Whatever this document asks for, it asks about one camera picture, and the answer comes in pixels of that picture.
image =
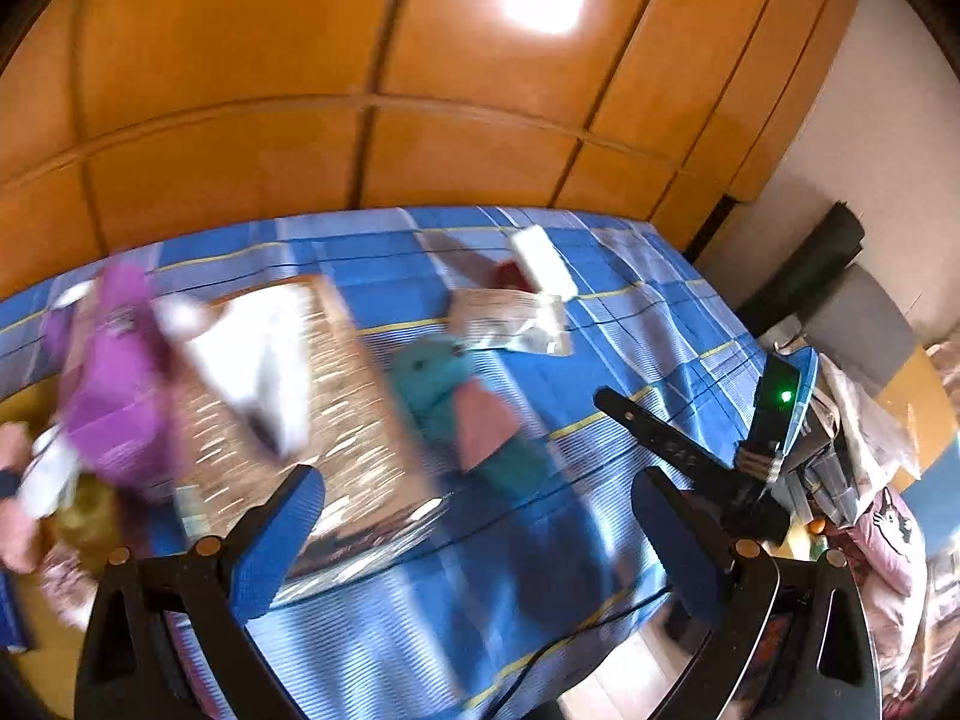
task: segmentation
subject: wooden wall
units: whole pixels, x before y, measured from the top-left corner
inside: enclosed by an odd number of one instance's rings
[[[54,0],[0,76],[0,298],[252,218],[760,193],[857,0]]]

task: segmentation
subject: black cable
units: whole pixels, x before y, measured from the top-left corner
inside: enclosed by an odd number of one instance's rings
[[[484,713],[481,720],[493,720],[493,718],[496,717],[496,714],[500,712],[500,710],[503,709],[503,707],[506,706],[508,701],[510,701],[510,699],[512,698],[512,695],[517,692],[517,688],[520,687],[520,684],[523,682],[524,678],[526,678],[526,676],[530,673],[530,670],[534,667],[536,662],[539,661],[540,658],[546,655],[550,650],[552,650],[558,644],[567,640],[571,640],[572,638],[577,637],[578,635],[585,634],[587,631],[593,631],[597,628],[601,628],[607,624],[610,624],[611,622],[616,622],[617,620],[622,620],[624,617],[629,617],[635,611],[640,611],[642,608],[646,607],[647,605],[650,605],[654,601],[658,601],[659,599],[664,597],[664,595],[668,594],[672,589],[673,589],[673,586],[671,586],[670,584],[665,584],[663,587],[661,587],[661,589],[656,591],[653,595],[648,595],[646,598],[640,601],[640,603],[632,605],[630,608],[627,608],[627,610],[618,611],[618,613],[616,613],[612,617],[607,617],[606,619],[603,619],[603,620],[597,620],[595,623],[590,623],[587,626],[577,629],[572,634],[563,635],[560,638],[555,638],[555,640],[546,643],[544,646],[539,648],[538,651],[536,651],[534,656],[531,659],[529,659],[529,661],[527,661],[527,664],[523,667],[523,670],[520,672],[520,676],[518,676],[514,680],[514,683],[510,685],[510,689],[506,693],[504,693],[501,698],[497,699],[496,702],[493,703],[490,709],[488,709]]]

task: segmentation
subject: teal stuffed toy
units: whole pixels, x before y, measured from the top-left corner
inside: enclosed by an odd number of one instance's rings
[[[426,445],[452,445],[461,469],[514,498],[553,473],[546,448],[525,439],[510,409],[473,375],[454,338],[430,335],[397,349],[390,381]]]

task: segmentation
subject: tile floor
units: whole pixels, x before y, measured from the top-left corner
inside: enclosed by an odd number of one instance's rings
[[[560,698],[568,720],[646,720],[680,677],[689,656],[664,633],[668,608]]]

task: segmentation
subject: bedsheet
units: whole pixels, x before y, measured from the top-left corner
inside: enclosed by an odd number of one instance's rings
[[[298,274],[336,283],[378,362],[445,326],[451,289],[486,286],[510,256],[507,234],[541,224],[568,264],[574,354],[476,353],[488,388],[546,437],[556,465],[534,500],[512,507],[482,483],[424,462],[449,494],[429,540],[386,570],[273,610],[248,626],[313,720],[477,717],[544,643],[625,610],[664,584],[630,508],[632,477],[659,461],[597,413],[602,385],[630,394],[730,463],[752,419],[764,352],[722,298],[647,223],[555,210],[409,208],[258,221],[121,256],[160,293],[210,299]],[[45,308],[98,264],[0,302],[0,395],[49,374]],[[793,434],[815,377],[803,386]],[[664,470],[679,485],[685,479]],[[656,605],[550,652],[499,717],[519,717],[582,680]],[[214,716],[229,708],[189,625],[181,654]]]

